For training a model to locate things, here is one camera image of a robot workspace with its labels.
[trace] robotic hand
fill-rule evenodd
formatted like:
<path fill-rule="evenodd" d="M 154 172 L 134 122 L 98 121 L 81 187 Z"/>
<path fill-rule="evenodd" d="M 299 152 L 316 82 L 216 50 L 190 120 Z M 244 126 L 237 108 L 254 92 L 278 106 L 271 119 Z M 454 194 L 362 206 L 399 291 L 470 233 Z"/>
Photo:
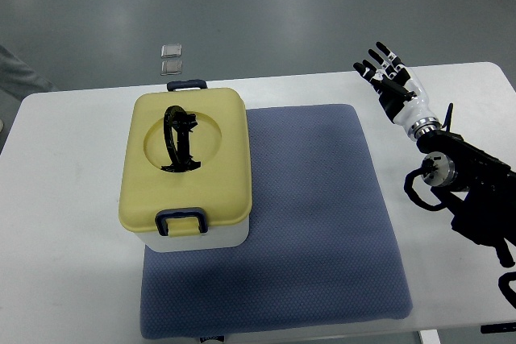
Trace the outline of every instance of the robotic hand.
<path fill-rule="evenodd" d="M 404 189 L 409 198 L 429 211 L 448 208 L 454 215 L 453 230 L 476 244 L 494 247 L 500 264 L 513 267 L 506 240 L 516 245 L 516 173 L 450 132 L 452 104 L 441 125 L 428 108 L 428 96 L 414 73 L 384 44 L 378 42 L 377 47 L 387 60 L 373 50 L 369 55 L 380 68 L 367 60 L 353 67 L 380 95 L 391 122 L 403 126 L 418 149 L 427 154 L 422 166 L 406 177 Z M 439 204 L 430 205 L 418 196 L 412 187 L 416 176 L 431 186 Z M 453 193 L 459 191 L 468 193 L 464 200 Z"/>

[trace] plastic storage box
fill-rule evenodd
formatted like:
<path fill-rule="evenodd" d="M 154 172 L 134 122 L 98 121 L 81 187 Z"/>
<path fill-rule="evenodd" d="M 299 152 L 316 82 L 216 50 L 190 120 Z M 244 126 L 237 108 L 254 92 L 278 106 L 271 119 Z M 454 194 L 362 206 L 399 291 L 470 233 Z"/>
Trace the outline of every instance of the plastic storage box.
<path fill-rule="evenodd" d="M 248 236 L 251 206 L 248 123 L 236 91 L 136 101 L 119 202 L 127 230 L 158 252 L 233 247 Z"/>

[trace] blue mat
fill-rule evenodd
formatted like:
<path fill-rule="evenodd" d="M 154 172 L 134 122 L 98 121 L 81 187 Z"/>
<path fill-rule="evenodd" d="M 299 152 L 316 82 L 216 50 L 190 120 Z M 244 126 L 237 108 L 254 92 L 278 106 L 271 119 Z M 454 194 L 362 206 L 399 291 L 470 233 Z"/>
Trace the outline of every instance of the blue mat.
<path fill-rule="evenodd" d="M 145 249 L 145 338 L 407 317 L 396 238 L 355 110 L 248 111 L 253 207 L 238 247 Z"/>

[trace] black handle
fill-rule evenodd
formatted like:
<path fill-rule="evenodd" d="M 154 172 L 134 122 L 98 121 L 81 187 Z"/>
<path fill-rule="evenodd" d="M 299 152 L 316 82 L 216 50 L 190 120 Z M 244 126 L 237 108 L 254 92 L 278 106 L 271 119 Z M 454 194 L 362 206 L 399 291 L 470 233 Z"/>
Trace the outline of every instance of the black handle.
<path fill-rule="evenodd" d="M 188 80 L 188 81 L 170 81 L 167 84 L 167 90 L 173 92 L 176 89 L 208 89 L 206 81 L 203 80 Z"/>
<path fill-rule="evenodd" d="M 166 172 L 193 171 L 201 167 L 200 161 L 193 161 L 190 154 L 189 133 L 197 125 L 194 113 L 186 113 L 180 106 L 169 106 L 164 112 L 163 133 L 172 164 L 161 167 Z M 177 149 L 174 145 L 172 129 L 177 132 Z"/>
<path fill-rule="evenodd" d="M 199 231 L 202 234 L 208 232 L 208 223 L 206 221 L 206 213 L 200 207 L 192 207 L 189 209 L 164 209 L 156 214 L 156 226 L 160 235 L 164 237 L 169 235 L 169 225 L 167 219 L 179 219 L 196 217 L 199 221 Z"/>

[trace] gray floor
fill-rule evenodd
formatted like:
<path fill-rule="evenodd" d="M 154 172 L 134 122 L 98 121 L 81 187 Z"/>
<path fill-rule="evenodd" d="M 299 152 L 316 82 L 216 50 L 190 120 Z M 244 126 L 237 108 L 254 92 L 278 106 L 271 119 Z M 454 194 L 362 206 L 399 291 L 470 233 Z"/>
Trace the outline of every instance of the gray floor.
<path fill-rule="evenodd" d="M 0 44 L 63 90 L 349 71 L 377 40 L 413 66 L 494 62 L 516 85 L 515 0 L 0 0 Z M 160 75 L 168 43 L 183 45 L 179 77 Z M 18 104 L 0 98 L 8 130 Z M 516 341 L 478 327 L 439 334 L 445 344 Z"/>

